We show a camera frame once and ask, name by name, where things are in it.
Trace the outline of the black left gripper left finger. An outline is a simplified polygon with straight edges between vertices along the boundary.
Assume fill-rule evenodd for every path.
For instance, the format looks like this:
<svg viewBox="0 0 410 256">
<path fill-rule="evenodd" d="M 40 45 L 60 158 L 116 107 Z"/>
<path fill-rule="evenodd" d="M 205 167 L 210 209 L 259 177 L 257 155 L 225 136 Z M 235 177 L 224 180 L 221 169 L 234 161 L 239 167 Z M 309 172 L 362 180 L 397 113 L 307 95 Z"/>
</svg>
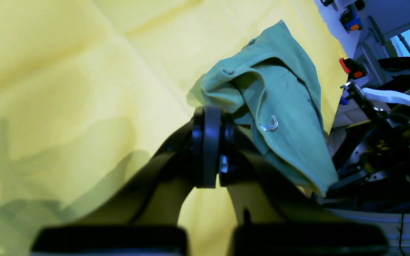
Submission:
<svg viewBox="0 0 410 256">
<path fill-rule="evenodd" d="M 177 226 L 194 187 L 215 188 L 221 109 L 196 109 L 155 155 L 109 201 L 62 227 L 44 229 L 32 256 L 189 256 Z"/>
</svg>

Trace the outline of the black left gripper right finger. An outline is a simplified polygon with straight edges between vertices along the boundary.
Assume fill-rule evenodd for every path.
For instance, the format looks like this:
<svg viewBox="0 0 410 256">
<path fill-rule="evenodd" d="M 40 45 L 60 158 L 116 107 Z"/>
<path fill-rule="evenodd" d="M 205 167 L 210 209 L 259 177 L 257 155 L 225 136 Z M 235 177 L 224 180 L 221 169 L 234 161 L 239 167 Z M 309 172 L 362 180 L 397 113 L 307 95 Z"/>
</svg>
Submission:
<svg viewBox="0 0 410 256">
<path fill-rule="evenodd" d="M 388 241 L 374 225 L 358 224 L 313 202 L 273 167 L 223 115 L 221 171 L 237 217 L 230 256 L 383 256 Z"/>
</svg>

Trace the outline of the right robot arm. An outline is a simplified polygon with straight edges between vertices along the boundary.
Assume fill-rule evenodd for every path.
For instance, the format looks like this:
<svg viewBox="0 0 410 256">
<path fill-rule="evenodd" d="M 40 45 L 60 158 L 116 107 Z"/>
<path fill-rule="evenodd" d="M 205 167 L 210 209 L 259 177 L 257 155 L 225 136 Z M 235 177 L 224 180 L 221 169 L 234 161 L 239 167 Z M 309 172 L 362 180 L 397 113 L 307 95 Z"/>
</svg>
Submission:
<svg viewBox="0 0 410 256">
<path fill-rule="evenodd" d="M 390 72 L 410 70 L 410 57 L 379 60 Z M 363 118 L 334 128 L 329 145 L 339 181 L 326 197 L 328 208 L 373 213 L 410 213 L 410 74 L 388 83 L 344 86 Z"/>
</svg>

